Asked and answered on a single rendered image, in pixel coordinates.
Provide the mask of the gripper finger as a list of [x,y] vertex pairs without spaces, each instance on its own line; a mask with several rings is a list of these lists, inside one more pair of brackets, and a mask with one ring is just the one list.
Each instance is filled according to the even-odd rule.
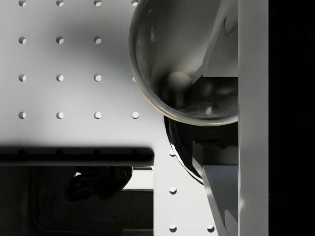
[[218,236],[237,236],[238,147],[194,141],[193,167],[203,180]]
[[193,22],[193,94],[236,96],[238,0],[197,0]]

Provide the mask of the yellow mug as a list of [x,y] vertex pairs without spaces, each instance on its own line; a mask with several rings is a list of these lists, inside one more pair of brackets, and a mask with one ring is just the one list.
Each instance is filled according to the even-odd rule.
[[193,94],[197,0],[140,0],[128,33],[128,59],[149,102],[173,120],[198,126],[238,121],[236,96]]

